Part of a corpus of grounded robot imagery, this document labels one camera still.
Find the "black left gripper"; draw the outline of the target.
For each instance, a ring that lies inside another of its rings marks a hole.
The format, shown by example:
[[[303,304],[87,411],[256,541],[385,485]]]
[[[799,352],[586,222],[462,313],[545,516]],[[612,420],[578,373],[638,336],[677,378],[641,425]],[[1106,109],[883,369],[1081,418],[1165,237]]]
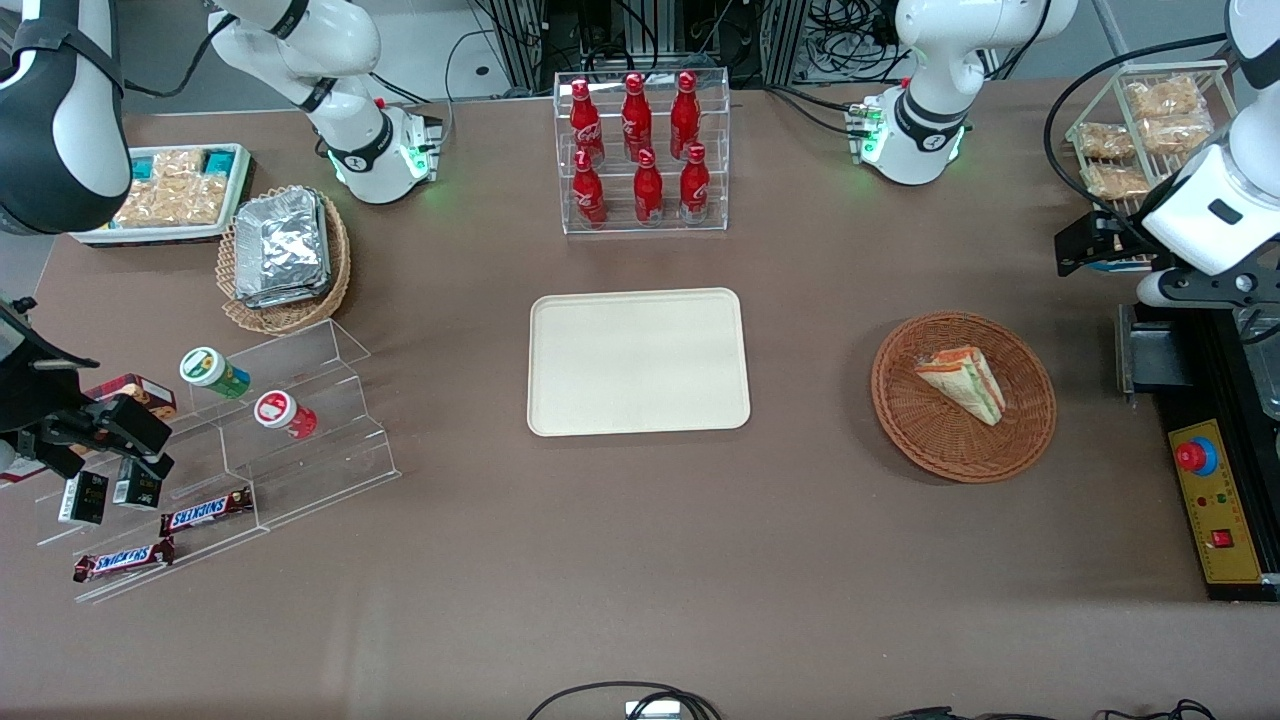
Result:
[[[1056,272],[1065,278],[1088,268],[1102,273],[1152,272],[1158,255],[1137,234],[1121,228],[1110,211],[1092,210],[1056,233]]]

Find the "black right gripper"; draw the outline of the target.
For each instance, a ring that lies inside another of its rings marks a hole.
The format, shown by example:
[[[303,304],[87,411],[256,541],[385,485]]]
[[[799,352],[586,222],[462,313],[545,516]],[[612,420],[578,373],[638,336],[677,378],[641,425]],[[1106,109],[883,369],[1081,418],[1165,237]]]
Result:
[[[44,414],[38,461],[63,479],[76,478],[84,459],[76,446],[124,457],[124,480],[163,483],[175,465],[163,454],[172,428],[129,395],[92,401],[83,395],[55,396]]]

